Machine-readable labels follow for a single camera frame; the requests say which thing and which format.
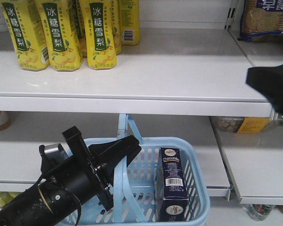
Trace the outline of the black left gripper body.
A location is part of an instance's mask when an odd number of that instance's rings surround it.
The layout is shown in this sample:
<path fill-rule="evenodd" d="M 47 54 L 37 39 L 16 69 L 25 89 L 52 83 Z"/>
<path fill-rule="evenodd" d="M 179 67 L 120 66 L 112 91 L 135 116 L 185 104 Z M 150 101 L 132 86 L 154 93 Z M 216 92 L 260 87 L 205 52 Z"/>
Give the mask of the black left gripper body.
<path fill-rule="evenodd" d="M 62 163 L 52 163 L 41 147 L 41 192 L 51 211 L 73 211 L 97 196 L 106 210 L 113 207 L 112 184 L 114 162 L 99 158 L 86 146 L 76 126 L 62 133 L 72 152 Z"/>

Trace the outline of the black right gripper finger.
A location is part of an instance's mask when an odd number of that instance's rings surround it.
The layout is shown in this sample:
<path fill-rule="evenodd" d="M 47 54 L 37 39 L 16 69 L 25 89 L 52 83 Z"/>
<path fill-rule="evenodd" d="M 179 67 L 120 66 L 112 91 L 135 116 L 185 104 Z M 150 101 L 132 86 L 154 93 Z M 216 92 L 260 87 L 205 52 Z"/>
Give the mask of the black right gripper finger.
<path fill-rule="evenodd" d="M 274 110 L 283 115 L 283 64 L 249 68 L 246 84 L 262 94 Z"/>

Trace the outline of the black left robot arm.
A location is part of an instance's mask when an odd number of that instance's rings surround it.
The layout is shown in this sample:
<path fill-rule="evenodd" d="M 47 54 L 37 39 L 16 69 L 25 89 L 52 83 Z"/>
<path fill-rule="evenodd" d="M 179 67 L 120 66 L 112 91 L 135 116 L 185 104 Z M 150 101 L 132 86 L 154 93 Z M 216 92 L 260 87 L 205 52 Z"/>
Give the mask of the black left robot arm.
<path fill-rule="evenodd" d="M 134 136 L 86 145 L 77 127 L 63 132 L 72 155 L 61 144 L 39 147 L 41 176 L 33 186 L 0 209 L 0 226 L 54 226 L 94 196 L 106 210 L 113 208 L 110 188 L 114 170 L 130 164 L 141 147 Z"/>

